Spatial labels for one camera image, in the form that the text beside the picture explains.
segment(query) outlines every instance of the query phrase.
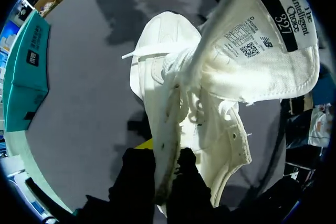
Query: shoe tongue label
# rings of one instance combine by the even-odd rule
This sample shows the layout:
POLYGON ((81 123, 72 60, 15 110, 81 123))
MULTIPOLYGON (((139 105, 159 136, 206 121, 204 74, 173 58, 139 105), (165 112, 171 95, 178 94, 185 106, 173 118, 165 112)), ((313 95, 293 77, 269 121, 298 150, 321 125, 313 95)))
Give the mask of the shoe tongue label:
POLYGON ((312 11, 306 0, 261 0, 288 52, 317 43, 312 11))
POLYGON ((272 39, 260 31, 259 24, 260 17, 250 16, 224 35, 219 41, 220 47, 240 60, 249 59, 273 48, 272 39))

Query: sneaker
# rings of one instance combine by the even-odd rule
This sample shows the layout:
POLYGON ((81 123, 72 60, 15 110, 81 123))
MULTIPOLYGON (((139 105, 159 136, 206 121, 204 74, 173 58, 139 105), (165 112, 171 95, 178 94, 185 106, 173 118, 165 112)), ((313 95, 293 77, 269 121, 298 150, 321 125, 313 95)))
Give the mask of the sneaker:
POLYGON ((159 205, 169 196, 180 149, 189 147, 218 206, 230 175, 251 162, 238 102, 306 94, 319 74, 306 0, 221 0, 202 39, 183 16, 165 12, 127 56, 153 134, 159 205))

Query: barcode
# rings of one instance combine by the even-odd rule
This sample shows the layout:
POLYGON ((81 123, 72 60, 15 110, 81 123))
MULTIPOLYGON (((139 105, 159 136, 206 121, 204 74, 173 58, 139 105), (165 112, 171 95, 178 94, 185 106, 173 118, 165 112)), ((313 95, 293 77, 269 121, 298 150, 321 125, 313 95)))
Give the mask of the barcode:
POLYGON ((241 47, 240 50, 243 52, 243 54, 245 54, 247 58, 251 58, 255 55, 260 54, 259 50, 255 47, 253 42, 250 42, 246 46, 241 47))

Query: teal box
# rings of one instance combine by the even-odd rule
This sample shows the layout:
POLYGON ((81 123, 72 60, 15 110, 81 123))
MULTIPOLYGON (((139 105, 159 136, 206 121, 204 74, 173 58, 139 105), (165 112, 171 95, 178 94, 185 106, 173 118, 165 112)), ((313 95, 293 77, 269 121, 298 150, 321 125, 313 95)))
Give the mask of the teal box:
POLYGON ((3 92, 7 132, 27 130, 48 94, 49 30, 50 25, 34 11, 9 53, 3 92))

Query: gray carpet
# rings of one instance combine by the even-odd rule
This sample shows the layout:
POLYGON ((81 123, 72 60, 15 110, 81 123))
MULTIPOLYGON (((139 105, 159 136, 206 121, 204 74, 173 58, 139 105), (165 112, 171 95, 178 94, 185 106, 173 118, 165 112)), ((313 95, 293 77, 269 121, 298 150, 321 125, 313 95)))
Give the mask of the gray carpet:
MULTIPOLYGON (((198 26, 215 5, 214 0, 64 0, 47 16, 50 92, 26 137, 46 181, 70 209, 82 207, 86 194, 107 199, 124 151, 147 140, 144 109, 129 86, 131 58, 121 56, 134 49, 154 15, 172 10, 198 26)), ((279 111, 279 101, 240 106, 252 133, 253 161, 229 180, 223 203, 230 207, 265 175, 279 111)), ((282 177, 283 150, 268 185, 282 177)), ((159 213, 155 219, 165 221, 159 213)))

